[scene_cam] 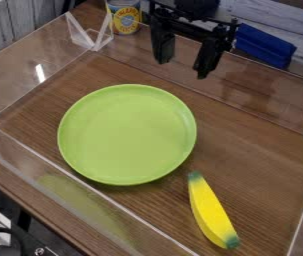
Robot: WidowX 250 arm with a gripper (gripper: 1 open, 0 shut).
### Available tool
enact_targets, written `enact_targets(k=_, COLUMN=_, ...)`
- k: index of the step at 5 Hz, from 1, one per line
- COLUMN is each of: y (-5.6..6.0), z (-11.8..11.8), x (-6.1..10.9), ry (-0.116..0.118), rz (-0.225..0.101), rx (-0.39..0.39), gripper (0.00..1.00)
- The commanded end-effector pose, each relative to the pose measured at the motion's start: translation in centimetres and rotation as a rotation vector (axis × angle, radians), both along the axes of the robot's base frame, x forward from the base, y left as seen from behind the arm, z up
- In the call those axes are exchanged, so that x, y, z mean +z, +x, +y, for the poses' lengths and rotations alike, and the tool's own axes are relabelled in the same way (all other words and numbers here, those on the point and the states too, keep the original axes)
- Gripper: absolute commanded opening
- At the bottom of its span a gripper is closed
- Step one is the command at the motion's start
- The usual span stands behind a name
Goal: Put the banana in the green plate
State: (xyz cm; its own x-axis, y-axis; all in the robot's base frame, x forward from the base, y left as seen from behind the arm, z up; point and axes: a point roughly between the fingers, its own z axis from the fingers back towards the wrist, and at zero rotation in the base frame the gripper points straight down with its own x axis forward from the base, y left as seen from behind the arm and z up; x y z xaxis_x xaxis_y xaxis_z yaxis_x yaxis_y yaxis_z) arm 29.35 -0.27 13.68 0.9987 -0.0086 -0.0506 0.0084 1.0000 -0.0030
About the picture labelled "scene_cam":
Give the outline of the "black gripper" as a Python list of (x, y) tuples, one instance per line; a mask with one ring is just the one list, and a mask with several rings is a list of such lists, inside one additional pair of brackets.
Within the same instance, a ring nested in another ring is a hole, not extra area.
[(200, 41), (192, 69), (204, 79), (229, 50), (237, 19), (220, 9), (220, 0), (149, 0), (149, 29), (155, 60), (165, 64), (175, 53), (175, 35)]

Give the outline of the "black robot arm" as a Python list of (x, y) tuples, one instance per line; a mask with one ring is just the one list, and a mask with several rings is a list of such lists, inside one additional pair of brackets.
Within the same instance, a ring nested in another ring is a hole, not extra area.
[(175, 37), (200, 43), (192, 69), (204, 79), (232, 48), (237, 19), (219, 14), (220, 0), (149, 0), (148, 25), (152, 54), (159, 64), (175, 56)]

